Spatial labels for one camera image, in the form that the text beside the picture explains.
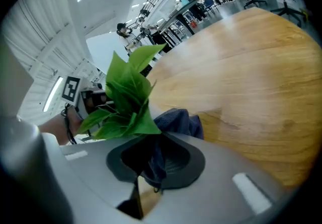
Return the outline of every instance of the desk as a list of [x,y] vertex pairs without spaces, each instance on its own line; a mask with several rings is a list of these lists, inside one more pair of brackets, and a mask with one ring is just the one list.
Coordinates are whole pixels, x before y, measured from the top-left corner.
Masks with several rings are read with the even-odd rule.
[[299,185],[322,131],[322,50],[288,20],[252,8],[198,32],[148,75],[161,110],[198,114],[206,141]]
[[170,17],[169,20],[167,20],[165,23],[163,23],[159,30],[163,30],[166,28],[169,28],[169,30],[179,39],[179,37],[174,33],[174,31],[170,28],[171,24],[175,21],[178,20],[180,21],[185,27],[187,27],[187,29],[189,30],[189,32],[194,35],[194,31],[190,28],[189,24],[187,23],[186,19],[183,17],[182,13],[184,13],[185,11],[189,10],[189,8],[191,8],[193,5],[195,5],[198,2],[198,0],[194,0],[189,2],[188,4],[186,4],[185,6],[183,6],[182,8],[180,8],[180,10],[178,10],[178,12],[176,12],[173,16]]

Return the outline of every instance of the floor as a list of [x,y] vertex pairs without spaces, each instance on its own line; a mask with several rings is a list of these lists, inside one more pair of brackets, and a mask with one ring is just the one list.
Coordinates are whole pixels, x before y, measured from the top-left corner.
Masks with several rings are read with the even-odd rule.
[[[260,4],[260,8],[265,9],[265,10],[273,10],[277,8],[282,8],[283,4],[278,4],[277,0],[265,0],[267,1],[267,5],[265,3]],[[227,18],[233,14],[236,14],[242,10],[244,10],[244,5],[247,3],[247,0],[238,0],[238,1],[233,1],[233,2],[227,2],[223,5],[217,6],[219,12],[217,9],[213,7],[213,10],[215,12],[215,15],[211,12],[210,16],[207,14],[207,20],[203,21],[203,23],[198,24],[196,28],[193,28],[195,32],[199,32],[200,30],[210,26],[213,23],[216,23],[220,21],[221,19]],[[283,15],[284,18],[288,19],[289,21],[293,22],[294,24],[297,24],[297,21],[288,15]],[[301,25],[302,30],[307,32],[321,47],[322,47],[322,40],[320,39],[318,32],[315,30],[313,27],[312,23],[304,22],[302,21]],[[185,34],[189,38],[191,36],[190,32],[185,29]]]

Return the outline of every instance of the artificial plant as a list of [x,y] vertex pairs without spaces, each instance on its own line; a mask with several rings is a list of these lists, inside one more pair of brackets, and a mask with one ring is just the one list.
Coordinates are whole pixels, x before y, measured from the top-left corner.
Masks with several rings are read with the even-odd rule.
[[102,123],[93,133],[96,139],[110,139],[132,134],[159,134],[161,131],[151,118],[148,97],[154,87],[140,74],[164,45],[143,46],[136,49],[129,61],[116,52],[106,75],[106,95],[114,107],[98,108],[81,124],[78,132],[84,133]]

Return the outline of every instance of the green plant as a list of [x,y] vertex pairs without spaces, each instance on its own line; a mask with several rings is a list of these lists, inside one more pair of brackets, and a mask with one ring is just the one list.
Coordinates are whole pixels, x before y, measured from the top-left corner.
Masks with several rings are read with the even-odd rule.
[[140,72],[164,45],[144,46],[136,49],[125,62],[115,52],[106,75],[106,95],[115,108],[99,108],[81,124],[78,132],[103,122],[93,136],[110,139],[132,134],[158,134],[161,131],[151,118],[148,97],[154,87]]

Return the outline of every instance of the black cable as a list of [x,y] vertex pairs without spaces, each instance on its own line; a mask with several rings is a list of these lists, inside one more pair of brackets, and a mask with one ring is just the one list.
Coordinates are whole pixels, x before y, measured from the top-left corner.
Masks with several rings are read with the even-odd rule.
[[70,128],[69,128],[69,119],[67,116],[67,110],[69,107],[70,107],[70,104],[66,103],[65,109],[63,109],[60,114],[64,117],[66,129],[67,129],[68,140],[70,141],[71,144],[77,144],[77,142],[75,141],[74,136],[72,135]]

